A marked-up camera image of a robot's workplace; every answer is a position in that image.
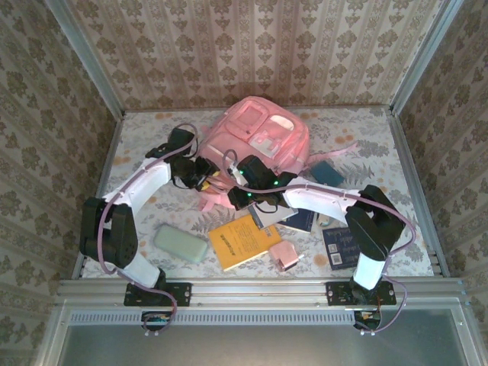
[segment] pink backpack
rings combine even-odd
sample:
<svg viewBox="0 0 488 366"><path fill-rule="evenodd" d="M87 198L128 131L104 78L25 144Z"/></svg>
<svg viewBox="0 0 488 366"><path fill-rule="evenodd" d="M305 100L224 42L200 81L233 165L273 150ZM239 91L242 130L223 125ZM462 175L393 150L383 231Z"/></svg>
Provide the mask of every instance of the pink backpack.
<svg viewBox="0 0 488 366"><path fill-rule="evenodd" d="M224 112L201 143L198 155L222 170L223 154L234 149L239 161L254 155L277 174L298 174L307 163L309 147L308 127L300 118L267 99L247 97ZM211 186L201 192L207 200L203 210L214 204L233 208L227 197L233 182L222 174L209 182Z"/></svg>

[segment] navy blue book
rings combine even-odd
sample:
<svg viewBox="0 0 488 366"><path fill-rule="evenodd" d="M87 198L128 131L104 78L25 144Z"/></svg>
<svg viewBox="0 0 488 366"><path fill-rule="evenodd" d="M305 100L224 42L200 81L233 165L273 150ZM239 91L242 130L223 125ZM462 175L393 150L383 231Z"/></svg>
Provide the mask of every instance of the navy blue book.
<svg viewBox="0 0 488 366"><path fill-rule="evenodd" d="M292 217L288 217L277 224L310 234L312 232L314 217L315 212L299 208L297 214L293 215Z"/></svg>
<svg viewBox="0 0 488 366"><path fill-rule="evenodd" d="M322 230L323 241L326 244L330 268L352 268L358 265L359 245L354 241L348 227Z"/></svg>

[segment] yellow book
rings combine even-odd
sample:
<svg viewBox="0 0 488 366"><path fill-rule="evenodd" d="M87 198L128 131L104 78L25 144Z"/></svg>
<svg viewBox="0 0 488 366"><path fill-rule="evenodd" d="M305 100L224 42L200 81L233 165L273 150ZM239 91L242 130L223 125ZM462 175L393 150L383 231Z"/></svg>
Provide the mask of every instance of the yellow book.
<svg viewBox="0 0 488 366"><path fill-rule="evenodd" d="M251 215L217 227L208 236L224 271L266 253L281 241L274 226L260 230Z"/></svg>

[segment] patterned wallpaper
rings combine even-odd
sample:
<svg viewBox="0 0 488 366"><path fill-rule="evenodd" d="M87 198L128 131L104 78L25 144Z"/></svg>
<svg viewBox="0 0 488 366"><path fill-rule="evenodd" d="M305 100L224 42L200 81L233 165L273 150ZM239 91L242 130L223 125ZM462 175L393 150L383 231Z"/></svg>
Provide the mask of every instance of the patterned wallpaper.
<svg viewBox="0 0 488 366"><path fill-rule="evenodd" d="M400 120L488 344L488 2L466 0Z"/></svg>
<svg viewBox="0 0 488 366"><path fill-rule="evenodd" d="M42 1L0 1L0 364L30 364L114 129Z"/></svg>
<svg viewBox="0 0 488 366"><path fill-rule="evenodd" d="M389 104L441 0L66 0L126 109Z"/></svg>

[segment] backpack strap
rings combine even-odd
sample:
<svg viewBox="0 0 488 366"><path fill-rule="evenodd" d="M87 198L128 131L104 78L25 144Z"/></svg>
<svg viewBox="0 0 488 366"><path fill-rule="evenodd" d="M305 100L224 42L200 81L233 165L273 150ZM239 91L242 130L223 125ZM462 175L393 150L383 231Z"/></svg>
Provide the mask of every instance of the backpack strap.
<svg viewBox="0 0 488 366"><path fill-rule="evenodd" d="M329 151L329 152L326 152L326 153L323 153L323 154L313 154L313 155L310 155L310 157L308 158L307 162L303 166L303 170L310 169L310 167L312 165L314 165L314 164L316 164L318 162L321 162L321 161L323 161L325 159L329 159L329 158L333 158L334 156L339 156L339 155L342 155L342 154L346 154L349 151L354 150L357 146L358 146L358 141L356 141L355 143L353 143L352 145L350 145L350 146L348 146L348 147L346 147L344 149Z"/></svg>

